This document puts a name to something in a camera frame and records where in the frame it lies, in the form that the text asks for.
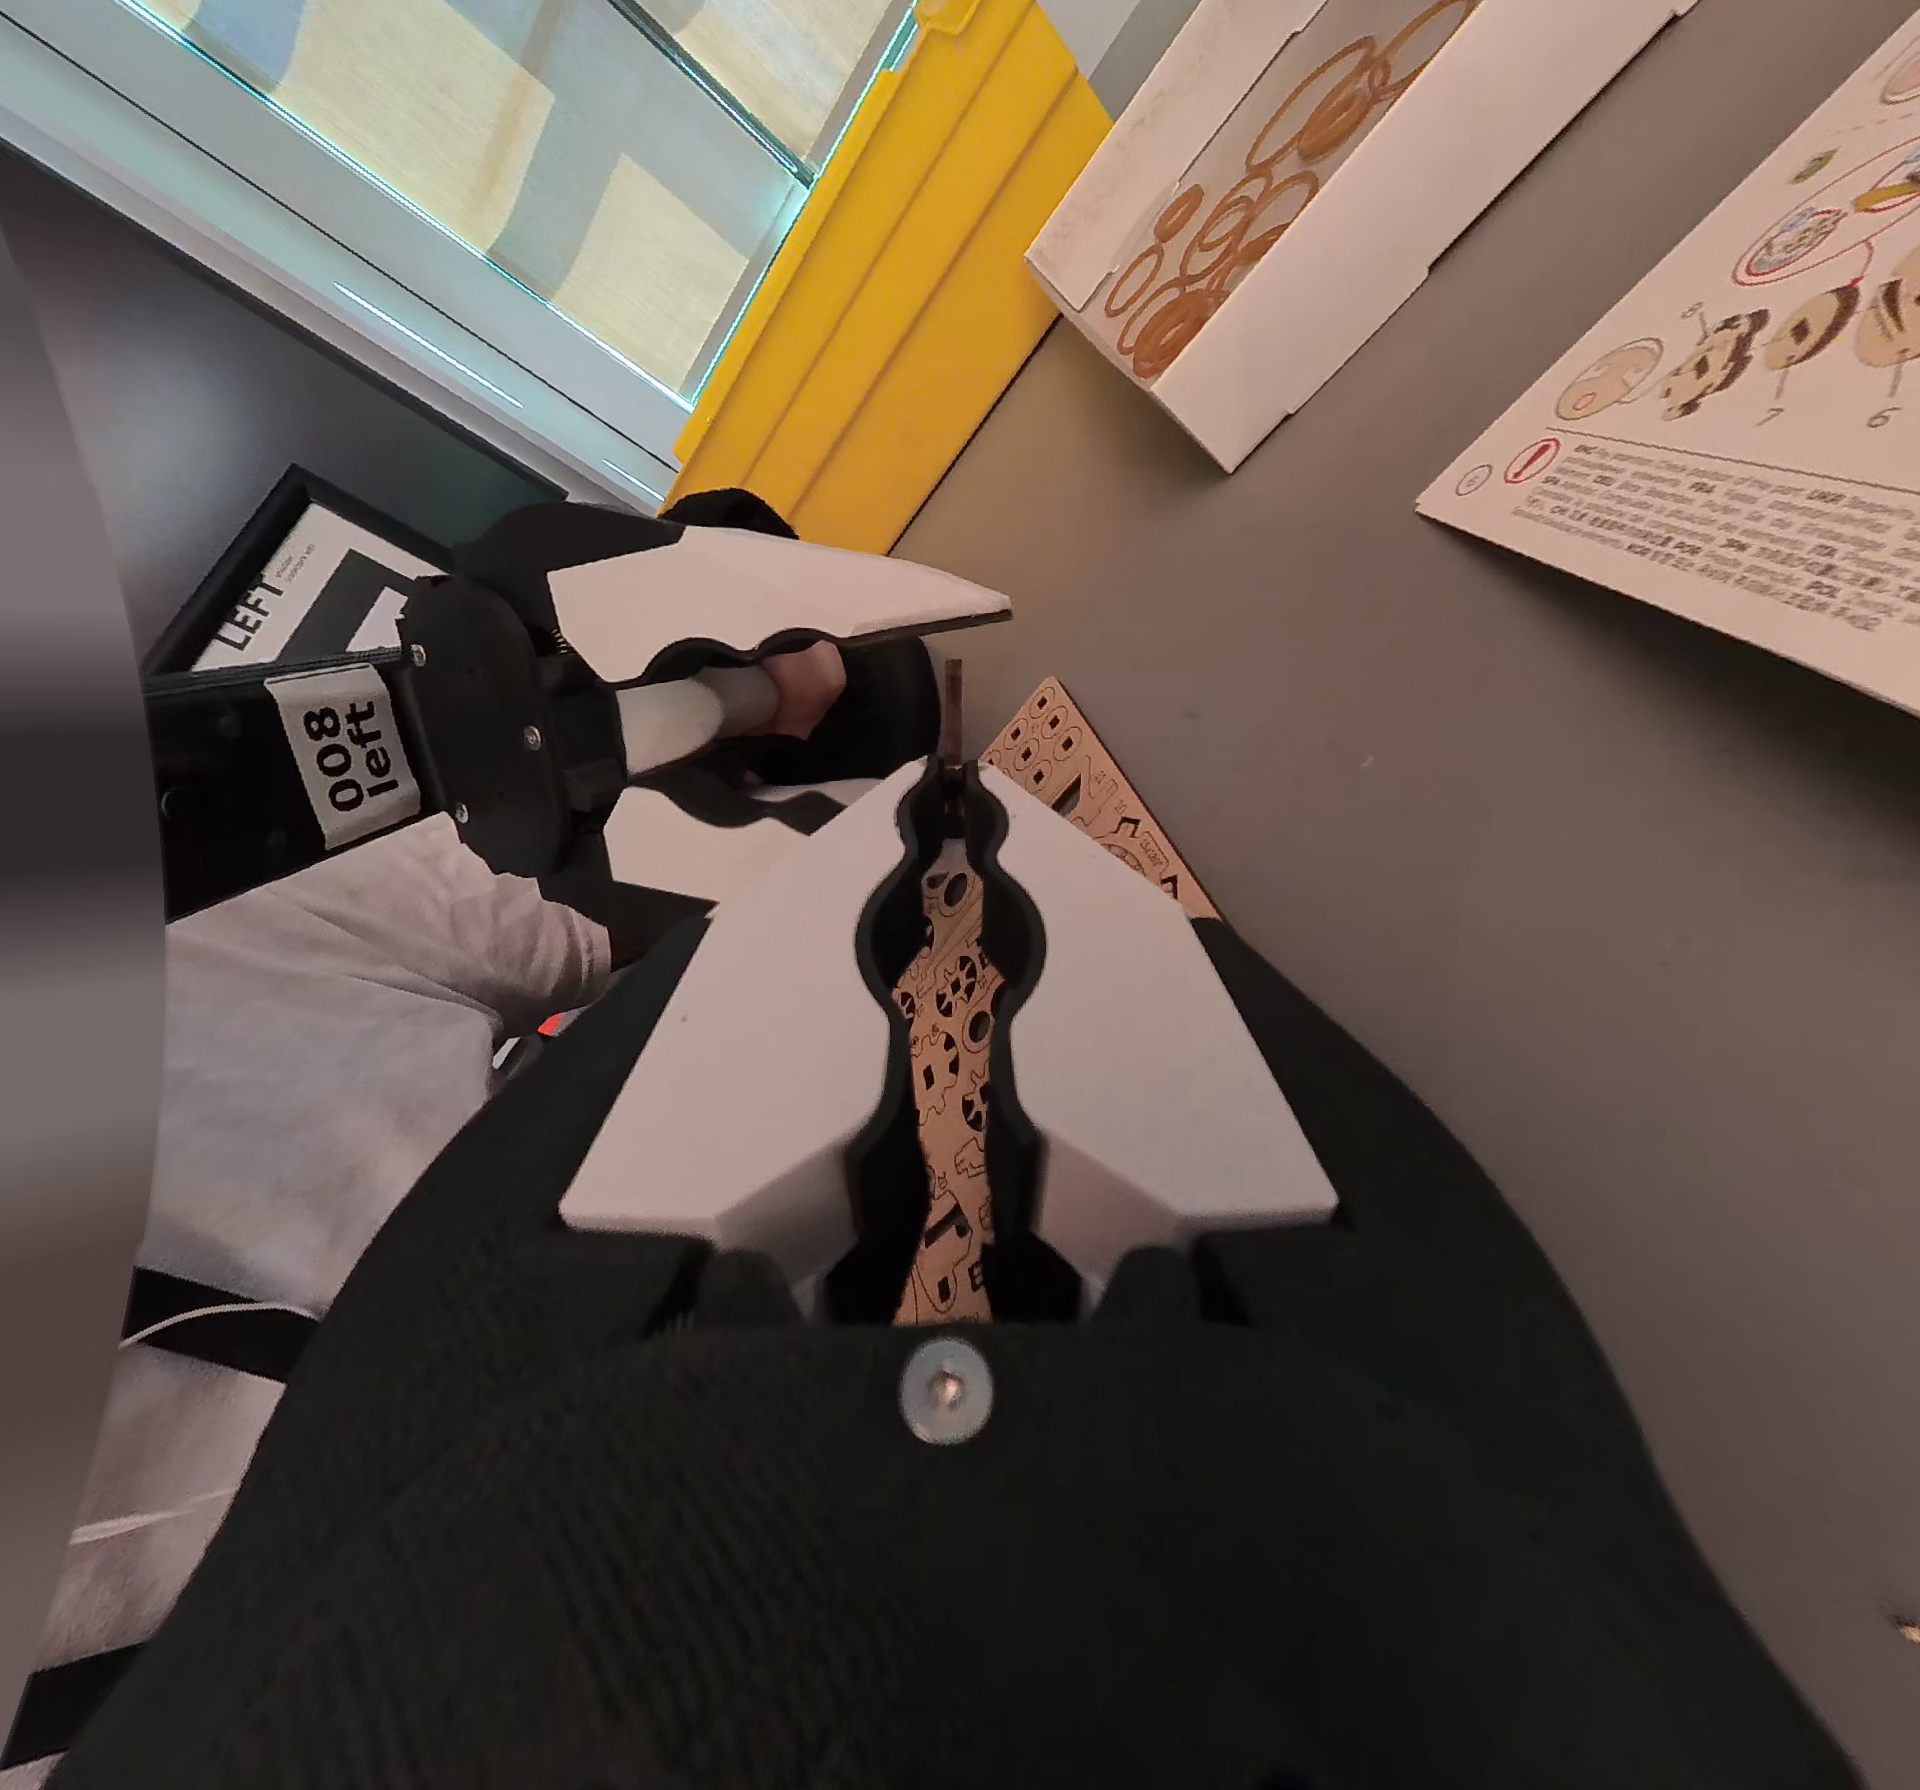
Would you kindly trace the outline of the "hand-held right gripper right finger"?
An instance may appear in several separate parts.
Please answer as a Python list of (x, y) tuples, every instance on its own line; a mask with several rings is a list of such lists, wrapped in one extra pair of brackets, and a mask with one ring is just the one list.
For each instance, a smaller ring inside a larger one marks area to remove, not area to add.
[(1079, 1314), (1141, 1248), (1318, 1228), (1338, 1199), (1193, 918), (1002, 771), (969, 767), (995, 1010), (995, 1314)]

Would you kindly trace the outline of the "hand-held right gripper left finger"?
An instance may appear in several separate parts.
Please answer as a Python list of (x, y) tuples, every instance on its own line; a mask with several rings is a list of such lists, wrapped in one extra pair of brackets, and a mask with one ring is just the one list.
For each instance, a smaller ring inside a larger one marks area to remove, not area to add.
[(826, 1314), (895, 1314), (926, 1167), (894, 985), (940, 831), (938, 760), (881, 778), (711, 903), (562, 1201), (580, 1232), (767, 1257)]

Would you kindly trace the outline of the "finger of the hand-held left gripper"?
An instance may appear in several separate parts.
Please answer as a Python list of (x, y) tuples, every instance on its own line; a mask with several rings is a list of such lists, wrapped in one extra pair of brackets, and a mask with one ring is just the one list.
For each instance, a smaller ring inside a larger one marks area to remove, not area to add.
[(764, 786), (664, 770), (623, 790), (604, 823), (614, 884), (718, 903), (780, 866), (852, 805), (852, 782)]
[(863, 644), (1013, 613), (1002, 593), (891, 556), (750, 530), (661, 536), (548, 577), (564, 642), (616, 690), (753, 664), (793, 644)]

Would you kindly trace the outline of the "laser-cut wooden parts sheet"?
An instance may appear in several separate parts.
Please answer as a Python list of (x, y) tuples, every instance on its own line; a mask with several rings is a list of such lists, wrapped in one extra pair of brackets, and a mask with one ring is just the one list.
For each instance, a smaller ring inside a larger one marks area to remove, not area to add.
[[(1193, 918), (1217, 908), (1113, 760), (1066, 688), (1035, 690), (982, 755), (1079, 827)], [(963, 852), (937, 858), (922, 884), (924, 942), (895, 1000), (906, 1017), (926, 1224), (895, 1323), (932, 1327), (993, 1317), (985, 1250), (995, 1238), (989, 1181), (991, 1057), (1005, 994), (982, 946), (985, 891)]]

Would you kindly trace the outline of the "person's left hand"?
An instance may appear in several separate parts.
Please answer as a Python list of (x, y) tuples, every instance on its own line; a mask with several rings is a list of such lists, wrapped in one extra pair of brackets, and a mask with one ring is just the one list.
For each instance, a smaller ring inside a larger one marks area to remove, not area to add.
[(765, 725), (771, 736), (807, 741), (848, 690), (846, 661), (831, 639), (767, 657), (759, 669), (776, 691)]

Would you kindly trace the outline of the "yellow plastic bin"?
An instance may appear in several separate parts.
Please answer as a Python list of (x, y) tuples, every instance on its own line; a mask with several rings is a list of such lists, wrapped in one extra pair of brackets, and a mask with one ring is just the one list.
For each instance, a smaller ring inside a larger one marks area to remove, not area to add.
[(711, 371), (669, 504), (886, 554), (1058, 311), (1025, 252), (1113, 130), (1037, 0), (921, 0)]

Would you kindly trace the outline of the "white cardboard box tray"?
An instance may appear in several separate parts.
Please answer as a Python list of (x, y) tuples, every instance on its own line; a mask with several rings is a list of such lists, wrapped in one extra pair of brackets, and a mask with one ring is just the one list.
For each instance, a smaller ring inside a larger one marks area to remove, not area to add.
[[(1091, 343), (1084, 311), (1131, 225), (1325, 2), (1201, 0), (1027, 247), (1044, 292)], [(1135, 383), (1235, 468), (1698, 2), (1484, 0), (1168, 371)]]

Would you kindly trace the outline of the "window with blinds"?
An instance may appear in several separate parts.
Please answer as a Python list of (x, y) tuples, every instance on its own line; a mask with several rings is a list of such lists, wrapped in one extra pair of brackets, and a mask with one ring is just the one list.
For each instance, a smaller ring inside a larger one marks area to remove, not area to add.
[(594, 490), (683, 434), (921, 0), (5, 0), (359, 260), (300, 270)]

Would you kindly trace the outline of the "pile of tan rubber bands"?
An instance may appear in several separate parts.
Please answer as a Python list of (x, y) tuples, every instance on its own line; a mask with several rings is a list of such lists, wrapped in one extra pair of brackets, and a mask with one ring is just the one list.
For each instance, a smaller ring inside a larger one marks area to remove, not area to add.
[(1084, 315), (1157, 382), (1484, 0), (1328, 0), (1150, 202)]

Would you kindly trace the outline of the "printed instruction booklet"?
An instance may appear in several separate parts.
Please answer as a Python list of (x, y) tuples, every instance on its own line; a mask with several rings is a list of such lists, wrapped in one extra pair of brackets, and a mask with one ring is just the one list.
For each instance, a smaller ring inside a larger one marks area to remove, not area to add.
[(1919, 22), (1417, 501), (1919, 709)]

